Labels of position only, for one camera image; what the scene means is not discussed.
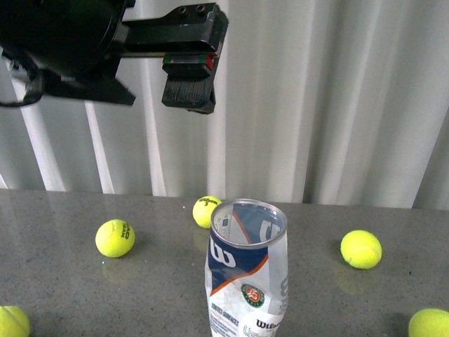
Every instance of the can rim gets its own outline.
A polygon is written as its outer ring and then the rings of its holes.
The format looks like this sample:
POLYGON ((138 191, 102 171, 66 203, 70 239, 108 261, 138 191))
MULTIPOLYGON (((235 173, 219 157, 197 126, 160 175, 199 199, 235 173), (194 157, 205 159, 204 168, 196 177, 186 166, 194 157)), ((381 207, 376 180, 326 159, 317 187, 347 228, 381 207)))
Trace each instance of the can rim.
POLYGON ((211 224, 211 230, 214 232, 214 234, 217 236, 218 239, 220 239, 221 241, 223 241, 224 243, 236 247, 236 248, 245 248, 245 249, 258 249, 258 248, 263 248, 268 246, 269 244, 273 244, 274 242, 280 240, 286 233, 287 233, 287 216, 285 215, 285 213, 283 211, 281 211, 280 209, 278 209, 276 206, 268 204, 267 202, 263 202, 263 201, 258 201, 258 200, 254 200, 254 199, 233 199, 233 200, 228 200, 228 201, 224 201, 221 204, 218 204, 218 206, 216 206, 214 208, 214 210, 212 211, 212 214, 210 215, 210 219, 212 221, 211 224), (231 205, 235 205, 235 204, 249 204, 252 206, 260 206, 260 207, 265 207, 267 209, 269 209, 270 211, 276 212, 277 215, 279 215, 284 223, 285 226, 282 229, 282 231, 280 231, 275 237, 272 237, 270 239, 268 239, 267 241, 263 241, 263 242, 258 242, 255 244, 239 244, 233 241, 229 241, 228 239, 224 238, 216 229, 214 226, 214 218, 216 213, 220 210, 223 209, 224 207, 227 206, 231 206, 231 205))

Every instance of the screw hole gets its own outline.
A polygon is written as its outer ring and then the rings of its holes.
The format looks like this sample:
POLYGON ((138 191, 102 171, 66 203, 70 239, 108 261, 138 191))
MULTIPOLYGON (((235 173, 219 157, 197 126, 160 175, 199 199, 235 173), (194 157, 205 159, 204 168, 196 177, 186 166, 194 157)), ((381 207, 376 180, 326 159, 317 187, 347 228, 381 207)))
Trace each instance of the screw hole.
POLYGON ((205 14, 205 10, 206 7, 204 5, 198 5, 196 7, 196 11, 200 14, 200 15, 204 15, 205 14))
POLYGON ((179 7, 178 10, 177 10, 177 12, 178 12, 180 15, 185 15, 185 12, 187 12, 187 8, 185 8, 184 6, 183 6, 183 7, 179 7))

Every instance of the blue label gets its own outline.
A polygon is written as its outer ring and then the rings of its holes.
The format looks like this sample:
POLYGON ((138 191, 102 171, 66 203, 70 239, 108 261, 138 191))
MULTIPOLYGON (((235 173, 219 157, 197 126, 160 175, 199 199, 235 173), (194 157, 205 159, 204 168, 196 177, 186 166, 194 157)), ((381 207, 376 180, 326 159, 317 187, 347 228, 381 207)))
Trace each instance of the blue label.
POLYGON ((212 272, 211 295, 239 277, 256 273, 268 259, 268 248, 238 249, 210 231, 208 264, 212 272))

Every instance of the roland garros logo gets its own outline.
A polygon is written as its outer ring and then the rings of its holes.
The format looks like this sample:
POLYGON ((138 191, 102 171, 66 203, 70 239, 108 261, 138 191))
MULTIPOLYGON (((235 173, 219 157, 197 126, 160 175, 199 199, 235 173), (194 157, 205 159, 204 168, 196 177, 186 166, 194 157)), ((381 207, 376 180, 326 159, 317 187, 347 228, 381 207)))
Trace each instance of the roland garros logo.
POLYGON ((264 293, 256 288, 255 286, 251 286, 249 284, 244 284, 241 286, 241 293, 245 298, 246 302, 254 308, 262 307, 265 301, 264 293))

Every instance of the tennis ball logo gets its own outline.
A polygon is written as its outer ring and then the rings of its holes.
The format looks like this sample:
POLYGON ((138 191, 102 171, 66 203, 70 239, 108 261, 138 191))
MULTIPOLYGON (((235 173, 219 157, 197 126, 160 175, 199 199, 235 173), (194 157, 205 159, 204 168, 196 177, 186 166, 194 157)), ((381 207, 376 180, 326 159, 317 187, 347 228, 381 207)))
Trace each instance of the tennis ball logo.
POLYGON ((128 225, 128 223, 123 223, 123 229, 121 230, 121 237, 124 237, 125 239, 129 239, 129 234, 130 234, 130 227, 128 225))
POLYGON ((209 199, 208 197, 206 197, 206 198, 201 198, 200 200, 199 200, 199 202, 203 202, 204 201, 204 207, 207 207, 208 205, 209 205, 209 203, 211 202, 212 204, 214 204, 214 205, 218 205, 218 201, 217 200, 214 200, 214 199, 209 199))

